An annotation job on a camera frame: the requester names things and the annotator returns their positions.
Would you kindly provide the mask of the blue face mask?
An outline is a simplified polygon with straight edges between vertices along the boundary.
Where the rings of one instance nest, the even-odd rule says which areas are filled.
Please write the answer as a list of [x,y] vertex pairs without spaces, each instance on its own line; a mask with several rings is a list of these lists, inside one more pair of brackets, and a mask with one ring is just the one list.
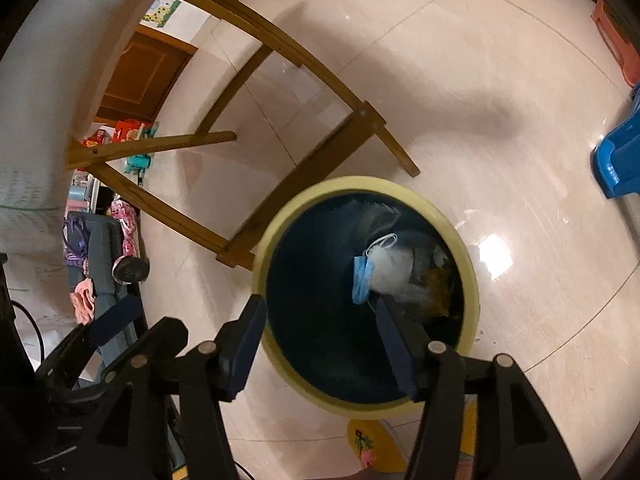
[[393,248],[397,241],[396,233],[386,234],[372,242],[360,256],[354,258],[354,273],[352,274],[352,302],[354,304],[365,304],[369,298],[374,269],[371,252],[375,249]]

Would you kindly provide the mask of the orange snack wrapper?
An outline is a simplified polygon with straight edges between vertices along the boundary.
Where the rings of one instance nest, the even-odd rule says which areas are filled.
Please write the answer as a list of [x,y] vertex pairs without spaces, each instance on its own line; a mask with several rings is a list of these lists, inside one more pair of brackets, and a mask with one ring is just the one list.
[[448,316],[452,296],[452,270],[431,268],[426,271],[427,311],[431,315]]

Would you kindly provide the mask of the white tissue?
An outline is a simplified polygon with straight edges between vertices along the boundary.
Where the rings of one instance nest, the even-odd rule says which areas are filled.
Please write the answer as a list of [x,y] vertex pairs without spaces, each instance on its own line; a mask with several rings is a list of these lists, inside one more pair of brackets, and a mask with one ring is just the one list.
[[395,245],[390,249],[371,252],[374,264],[371,290],[383,296],[392,296],[398,304],[426,306],[426,271],[447,268],[445,258],[435,249]]

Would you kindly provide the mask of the yellow rim trash bin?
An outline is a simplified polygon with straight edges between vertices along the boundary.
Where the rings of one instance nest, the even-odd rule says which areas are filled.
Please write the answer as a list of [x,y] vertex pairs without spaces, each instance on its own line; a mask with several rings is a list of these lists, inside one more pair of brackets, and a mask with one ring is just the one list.
[[418,193],[375,177],[327,180],[292,198],[258,244],[253,289],[266,300],[262,344],[273,366],[310,402],[348,418],[412,408],[378,331],[378,300],[461,354],[480,318],[457,230]]

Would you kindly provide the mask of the pink cloth on sofa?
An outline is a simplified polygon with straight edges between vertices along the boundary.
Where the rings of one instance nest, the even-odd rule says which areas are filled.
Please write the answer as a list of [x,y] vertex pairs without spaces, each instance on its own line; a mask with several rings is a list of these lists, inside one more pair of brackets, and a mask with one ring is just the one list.
[[70,292],[70,302],[78,324],[88,325],[96,315],[96,298],[94,298],[93,281],[85,278]]

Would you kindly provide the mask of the pink patterned umbrella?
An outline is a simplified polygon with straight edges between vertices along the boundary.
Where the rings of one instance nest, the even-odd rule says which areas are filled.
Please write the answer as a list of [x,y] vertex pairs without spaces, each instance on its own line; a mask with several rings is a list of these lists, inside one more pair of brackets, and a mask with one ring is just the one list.
[[122,254],[114,261],[112,278],[122,285],[143,282],[149,276],[150,264],[140,252],[137,211],[126,200],[116,198],[111,214],[122,228]]

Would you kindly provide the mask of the dark green sofa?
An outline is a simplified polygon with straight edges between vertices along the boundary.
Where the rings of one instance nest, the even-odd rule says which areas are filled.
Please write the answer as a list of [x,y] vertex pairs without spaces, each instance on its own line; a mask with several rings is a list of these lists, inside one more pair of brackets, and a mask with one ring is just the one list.
[[[85,219],[89,231],[88,278],[93,281],[94,298],[96,298],[96,315],[98,318],[110,307],[123,300],[129,292],[125,285],[118,284],[112,278],[114,261],[122,254],[122,228],[119,223],[107,216],[71,211],[67,217],[81,216]],[[82,269],[66,266],[70,291],[87,276]]]

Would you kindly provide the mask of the purple bag on sofa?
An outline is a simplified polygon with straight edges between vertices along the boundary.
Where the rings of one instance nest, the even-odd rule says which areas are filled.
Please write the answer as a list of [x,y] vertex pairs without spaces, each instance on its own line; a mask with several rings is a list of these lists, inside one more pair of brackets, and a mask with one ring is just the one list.
[[71,216],[64,219],[62,227],[63,258],[68,266],[83,269],[89,257],[89,231],[85,219]]

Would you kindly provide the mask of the left yellow slipper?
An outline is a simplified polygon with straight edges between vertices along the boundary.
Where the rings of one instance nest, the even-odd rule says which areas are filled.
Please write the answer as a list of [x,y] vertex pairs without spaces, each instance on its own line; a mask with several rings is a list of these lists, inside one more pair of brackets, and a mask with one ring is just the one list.
[[378,474],[406,472],[408,460],[386,422],[352,419],[346,437],[363,470]]

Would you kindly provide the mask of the right yellow slipper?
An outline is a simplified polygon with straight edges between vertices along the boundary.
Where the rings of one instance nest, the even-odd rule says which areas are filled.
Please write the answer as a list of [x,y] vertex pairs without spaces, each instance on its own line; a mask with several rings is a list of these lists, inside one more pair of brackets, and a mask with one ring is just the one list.
[[474,456],[477,436],[477,396],[467,396],[464,402],[460,452]]

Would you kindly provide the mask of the red gift box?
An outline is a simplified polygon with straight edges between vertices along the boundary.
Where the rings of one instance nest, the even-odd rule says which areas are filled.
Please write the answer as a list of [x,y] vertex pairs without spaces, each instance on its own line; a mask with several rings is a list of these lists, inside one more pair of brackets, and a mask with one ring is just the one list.
[[100,145],[137,141],[152,138],[158,125],[140,122],[134,118],[119,120],[114,126],[99,125],[94,128],[81,144],[85,148],[96,148]]

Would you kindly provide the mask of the left brown wooden door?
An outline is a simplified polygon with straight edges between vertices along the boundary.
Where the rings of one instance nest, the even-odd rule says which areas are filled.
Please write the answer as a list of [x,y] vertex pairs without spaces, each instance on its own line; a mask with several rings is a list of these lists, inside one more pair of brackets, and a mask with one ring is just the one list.
[[188,42],[138,25],[120,55],[94,119],[111,126],[125,119],[155,122],[197,50]]

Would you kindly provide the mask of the blue plastic stool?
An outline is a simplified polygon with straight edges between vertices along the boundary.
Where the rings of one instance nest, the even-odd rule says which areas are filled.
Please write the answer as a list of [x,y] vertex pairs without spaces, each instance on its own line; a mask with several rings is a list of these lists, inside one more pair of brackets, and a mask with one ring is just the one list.
[[591,155],[591,169],[609,200],[640,191],[639,85],[631,92],[629,115],[609,132]]

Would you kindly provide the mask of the giraffe height chart poster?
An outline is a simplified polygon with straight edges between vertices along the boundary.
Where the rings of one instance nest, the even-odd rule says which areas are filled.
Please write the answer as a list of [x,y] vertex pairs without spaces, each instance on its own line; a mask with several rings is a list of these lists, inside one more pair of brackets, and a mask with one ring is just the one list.
[[181,0],[154,0],[140,23],[154,29],[163,28],[177,11]]

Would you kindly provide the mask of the pink plastic stool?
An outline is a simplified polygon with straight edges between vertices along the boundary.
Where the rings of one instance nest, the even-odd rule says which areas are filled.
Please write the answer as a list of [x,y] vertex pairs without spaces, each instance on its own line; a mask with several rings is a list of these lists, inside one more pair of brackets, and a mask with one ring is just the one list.
[[604,0],[597,0],[591,19],[620,66],[626,83],[634,87],[639,82],[639,53],[629,35],[623,31],[623,26],[618,24],[613,10]]

